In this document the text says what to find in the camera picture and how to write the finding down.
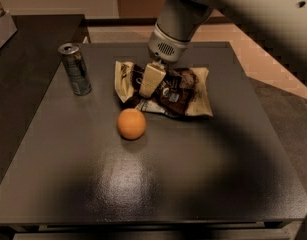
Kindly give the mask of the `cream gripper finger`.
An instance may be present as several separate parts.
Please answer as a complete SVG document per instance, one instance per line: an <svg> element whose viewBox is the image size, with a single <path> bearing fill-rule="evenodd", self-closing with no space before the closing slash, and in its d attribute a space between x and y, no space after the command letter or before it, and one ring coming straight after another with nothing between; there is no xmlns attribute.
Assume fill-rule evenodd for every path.
<svg viewBox="0 0 307 240"><path fill-rule="evenodd" d="M165 66L161 62L148 63L143 73L140 95L144 98L150 98L165 76Z"/></svg>

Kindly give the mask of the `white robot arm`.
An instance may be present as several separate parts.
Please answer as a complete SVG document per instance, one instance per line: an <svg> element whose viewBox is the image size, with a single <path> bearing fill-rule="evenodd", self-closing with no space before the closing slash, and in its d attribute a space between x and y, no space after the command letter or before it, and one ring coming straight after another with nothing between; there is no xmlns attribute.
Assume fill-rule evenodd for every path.
<svg viewBox="0 0 307 240"><path fill-rule="evenodd" d="M307 99L307 0L165 0L150 57L179 61L213 10L240 33L231 44L249 77Z"/></svg>

